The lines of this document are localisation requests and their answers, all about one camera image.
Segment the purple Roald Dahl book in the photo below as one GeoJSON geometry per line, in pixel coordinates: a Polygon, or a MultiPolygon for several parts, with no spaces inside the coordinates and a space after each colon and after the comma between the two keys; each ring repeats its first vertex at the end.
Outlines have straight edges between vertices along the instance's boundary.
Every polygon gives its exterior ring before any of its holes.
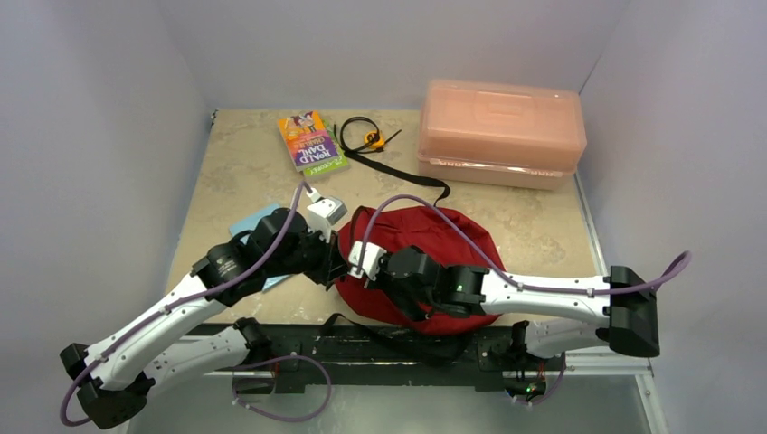
{"type": "Polygon", "coordinates": [[[315,110],[279,119],[278,129],[298,172],[339,157],[334,139],[315,110]]]}

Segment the red student backpack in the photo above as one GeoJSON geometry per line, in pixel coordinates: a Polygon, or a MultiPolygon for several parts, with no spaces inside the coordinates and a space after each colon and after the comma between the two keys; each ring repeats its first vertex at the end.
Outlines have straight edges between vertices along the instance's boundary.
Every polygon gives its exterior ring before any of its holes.
{"type": "MultiPolygon", "coordinates": [[[[503,265],[490,233],[461,212],[422,206],[382,212],[377,218],[373,215],[373,209],[360,206],[341,228],[338,248],[343,255],[370,231],[369,241],[402,258],[407,272],[503,265]]],[[[475,308],[449,316],[444,303],[433,297],[454,285],[448,280],[431,284],[408,273],[401,279],[383,276],[369,285],[348,277],[335,283],[341,298],[359,316],[427,335],[427,343],[412,343],[401,336],[379,334],[365,325],[358,327],[375,343],[429,366],[452,363],[466,350],[474,331],[497,320],[497,316],[481,315],[475,308]]]]}

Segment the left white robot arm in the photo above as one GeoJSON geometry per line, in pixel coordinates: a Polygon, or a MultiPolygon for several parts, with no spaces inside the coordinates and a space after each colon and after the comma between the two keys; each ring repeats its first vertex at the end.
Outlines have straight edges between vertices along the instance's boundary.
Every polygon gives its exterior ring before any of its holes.
{"type": "Polygon", "coordinates": [[[60,407],[73,426],[69,402],[79,403],[84,422],[112,429],[140,413],[158,394],[206,373],[260,368],[292,369],[305,361],[295,344],[273,340],[252,317],[204,340],[184,337],[276,277],[303,275],[326,286],[346,267],[335,225],[342,203],[325,198],[305,213],[278,208],[226,242],[211,247],[176,286],[151,308],[95,344],[70,344],[60,354],[72,383],[60,407]]]}

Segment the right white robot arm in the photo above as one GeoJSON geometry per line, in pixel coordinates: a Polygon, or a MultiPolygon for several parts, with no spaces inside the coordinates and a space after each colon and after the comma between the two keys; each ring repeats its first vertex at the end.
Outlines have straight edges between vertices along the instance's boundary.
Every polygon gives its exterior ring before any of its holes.
{"type": "Polygon", "coordinates": [[[415,246],[389,252],[361,241],[349,259],[351,275],[382,290],[412,321],[436,313],[454,318],[545,316],[544,322],[513,327],[507,354],[521,368],[604,344],[631,357],[660,353],[656,289],[627,267],[613,266],[606,276],[585,278],[514,275],[480,266],[443,266],[415,246]]]}

